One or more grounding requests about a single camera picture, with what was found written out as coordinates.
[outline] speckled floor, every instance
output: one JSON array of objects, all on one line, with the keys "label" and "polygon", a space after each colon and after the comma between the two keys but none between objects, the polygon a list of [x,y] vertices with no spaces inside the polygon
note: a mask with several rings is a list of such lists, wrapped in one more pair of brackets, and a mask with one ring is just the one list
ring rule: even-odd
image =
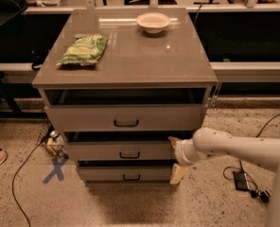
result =
[{"label": "speckled floor", "polygon": [[[255,137],[280,113],[280,98],[220,98],[203,125],[236,136]],[[12,179],[35,149],[43,121],[0,120],[0,148],[8,159],[0,166],[0,227],[27,226],[12,196]],[[280,116],[261,137],[280,138]],[[235,190],[223,177],[238,159],[221,156],[194,164],[178,186],[169,184],[95,184],[79,179],[73,162],[62,166],[63,181],[55,175],[52,157],[37,147],[16,177],[15,194],[31,226],[264,226],[267,204]],[[261,189],[271,189],[274,174],[243,163]]]}]

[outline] top drawer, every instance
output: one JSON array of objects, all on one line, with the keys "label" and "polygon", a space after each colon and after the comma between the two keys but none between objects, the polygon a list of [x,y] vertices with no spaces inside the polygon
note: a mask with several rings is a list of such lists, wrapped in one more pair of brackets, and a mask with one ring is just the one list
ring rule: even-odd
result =
[{"label": "top drawer", "polygon": [[206,88],[44,90],[47,105],[201,104]]}]

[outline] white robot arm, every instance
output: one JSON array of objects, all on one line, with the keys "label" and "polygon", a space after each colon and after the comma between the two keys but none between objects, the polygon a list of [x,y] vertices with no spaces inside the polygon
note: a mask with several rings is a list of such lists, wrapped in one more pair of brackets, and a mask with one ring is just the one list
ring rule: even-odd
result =
[{"label": "white robot arm", "polygon": [[178,164],[173,167],[170,183],[179,183],[188,167],[199,160],[224,154],[276,172],[266,226],[280,226],[280,139],[234,137],[228,132],[202,128],[192,139],[169,137]]}]

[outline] black handle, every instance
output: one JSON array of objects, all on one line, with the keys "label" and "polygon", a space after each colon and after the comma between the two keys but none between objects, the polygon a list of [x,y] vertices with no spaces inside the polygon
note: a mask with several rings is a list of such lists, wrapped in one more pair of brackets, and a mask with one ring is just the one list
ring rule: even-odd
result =
[{"label": "black handle", "polygon": [[139,181],[140,180],[140,174],[136,176],[135,178],[127,178],[125,175],[123,175],[123,180],[124,181]]},{"label": "black handle", "polygon": [[122,152],[119,153],[121,159],[138,159],[140,157],[140,152],[135,156],[124,156]]},{"label": "black handle", "polygon": [[116,127],[136,127],[136,126],[138,126],[138,124],[139,124],[138,119],[134,122],[131,122],[131,123],[120,123],[117,120],[114,120],[114,125]]}]

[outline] power adapter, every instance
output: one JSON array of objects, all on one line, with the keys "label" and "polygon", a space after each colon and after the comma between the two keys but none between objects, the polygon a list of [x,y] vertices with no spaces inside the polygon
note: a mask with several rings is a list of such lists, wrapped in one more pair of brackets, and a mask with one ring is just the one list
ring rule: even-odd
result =
[{"label": "power adapter", "polygon": [[233,171],[236,190],[249,191],[246,175],[244,171]]}]

